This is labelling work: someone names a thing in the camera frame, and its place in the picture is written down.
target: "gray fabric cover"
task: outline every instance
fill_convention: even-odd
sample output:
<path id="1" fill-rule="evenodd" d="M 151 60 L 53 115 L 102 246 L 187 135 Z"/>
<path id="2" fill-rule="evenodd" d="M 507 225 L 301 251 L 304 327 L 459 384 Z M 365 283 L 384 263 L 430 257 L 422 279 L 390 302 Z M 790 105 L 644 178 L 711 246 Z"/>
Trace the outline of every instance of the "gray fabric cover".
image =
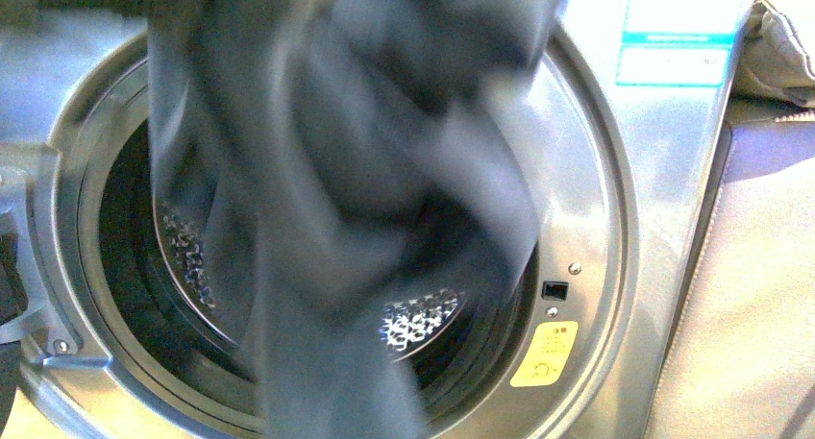
<path id="1" fill-rule="evenodd" d="M 815 107 L 815 0 L 756 0 L 733 91 Z"/>
<path id="2" fill-rule="evenodd" d="M 648 438 L 815 437 L 815 124 L 738 106 Z"/>
<path id="3" fill-rule="evenodd" d="M 479 89 L 534 70 L 556 1 L 160 0 L 154 189 L 205 227 L 270 437 L 423 434 L 383 305 L 513 293 L 537 220 Z"/>

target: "silver machine panel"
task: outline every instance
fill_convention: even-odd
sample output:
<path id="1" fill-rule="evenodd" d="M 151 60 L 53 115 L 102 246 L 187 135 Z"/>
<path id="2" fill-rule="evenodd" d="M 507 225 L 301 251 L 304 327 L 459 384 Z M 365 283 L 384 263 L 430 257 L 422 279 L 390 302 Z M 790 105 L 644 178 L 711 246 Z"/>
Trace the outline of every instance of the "silver machine panel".
<path id="1" fill-rule="evenodd" d="M 435 437 L 642 435 L 734 70 L 744 0 L 732 1 L 676 23 L 649 13 L 658 0 L 568 0 L 531 85 L 496 80 L 491 113 L 541 223 L 534 296 L 500 373 L 434 421 Z M 147 120 L 144 32 L 143 21 L 109 12 L 44 12 L 34 33 L 0 33 L 0 176 L 28 194 L 24 211 L 0 209 L 17 210 L 32 239 L 26 290 L 38 306 L 35 321 L 28 313 L 0 327 L 0 341 L 47 329 L 24 342 L 21 389 L 77 437 L 257 437 L 259 419 L 171 390 L 158 363 L 135 363 L 145 359 L 135 339 L 101 325 L 96 309 L 111 298 L 86 292 L 107 279 L 88 272 L 101 259 L 82 247 L 98 226 L 77 220 L 98 211 L 101 193 L 84 188 L 113 166 L 91 151 L 121 149 Z M 522 101 L 503 101 L 508 89 Z M 541 298 L 551 281 L 568 283 L 566 300 Z M 562 373 L 515 386 L 547 323 L 577 323 Z"/>

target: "beige cloth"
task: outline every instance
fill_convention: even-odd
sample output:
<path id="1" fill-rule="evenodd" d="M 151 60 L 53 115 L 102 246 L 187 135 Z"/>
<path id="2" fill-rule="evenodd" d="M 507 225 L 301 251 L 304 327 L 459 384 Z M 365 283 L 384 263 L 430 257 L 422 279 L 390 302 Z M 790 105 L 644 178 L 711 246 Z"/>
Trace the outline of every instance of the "beige cloth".
<path id="1" fill-rule="evenodd" d="M 815 437 L 815 124 L 733 133 L 648 438 Z"/>
<path id="2" fill-rule="evenodd" d="M 756 0 L 733 91 L 815 107 L 815 0 Z"/>

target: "white label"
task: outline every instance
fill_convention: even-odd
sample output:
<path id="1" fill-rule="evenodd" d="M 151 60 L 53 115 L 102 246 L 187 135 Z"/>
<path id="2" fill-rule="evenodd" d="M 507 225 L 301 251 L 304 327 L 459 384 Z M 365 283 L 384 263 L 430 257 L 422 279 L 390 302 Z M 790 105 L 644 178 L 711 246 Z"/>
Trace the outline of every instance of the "white label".
<path id="1" fill-rule="evenodd" d="M 719 85 L 728 65 L 726 48 L 625 47 L 617 83 L 622 85 Z"/>

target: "seam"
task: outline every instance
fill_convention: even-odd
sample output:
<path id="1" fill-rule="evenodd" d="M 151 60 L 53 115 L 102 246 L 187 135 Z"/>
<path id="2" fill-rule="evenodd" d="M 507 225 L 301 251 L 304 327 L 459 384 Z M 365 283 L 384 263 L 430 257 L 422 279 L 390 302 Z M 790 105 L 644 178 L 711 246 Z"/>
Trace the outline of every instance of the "seam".
<path id="1" fill-rule="evenodd" d="M 650 437 L 650 434 L 654 428 L 654 405 L 656 401 L 661 399 L 661 391 L 662 391 L 662 384 L 664 381 L 665 373 L 671 368 L 672 362 L 674 360 L 674 355 L 676 352 L 676 347 L 679 341 L 682 338 L 683 330 L 684 330 L 684 323 L 685 318 L 687 317 L 688 309 L 691 307 L 691 300 L 694 296 L 694 292 L 696 290 L 696 285 L 699 281 L 699 272 L 703 269 L 703 267 L 707 264 L 707 246 L 710 241 L 710 235 L 713 233 L 713 230 L 716 226 L 716 221 L 719 215 L 719 207 L 722 199 L 722 194 L 725 192 L 725 184 L 728 179 L 730 165 L 733 161 L 733 156 L 735 156 L 736 148 L 738 147 L 738 139 L 736 136 L 733 137 L 733 140 L 730 144 L 730 151 L 728 154 L 728 160 L 725 163 L 725 169 L 722 171 L 722 179 L 719 185 L 719 189 L 716 192 L 716 200 L 713 203 L 713 210 L 710 213 L 710 221 L 707 224 L 707 229 L 704 232 L 704 241 L 702 243 L 702 248 L 699 251 L 699 259 L 696 263 L 696 268 L 694 269 L 693 276 L 691 277 L 690 285 L 688 286 L 687 294 L 685 295 L 685 301 L 682 306 L 682 311 L 679 314 L 679 321 L 677 322 L 677 331 L 674 333 L 674 341 L 669 342 L 671 347 L 668 349 L 668 354 L 665 356 L 665 362 L 662 365 L 662 370 L 659 373 L 659 380 L 656 383 L 656 389 L 654 391 L 654 399 L 652 400 L 651 404 L 651 411 L 648 415 L 648 420 L 646 422 L 645 432 L 643 433 L 643 437 Z"/>

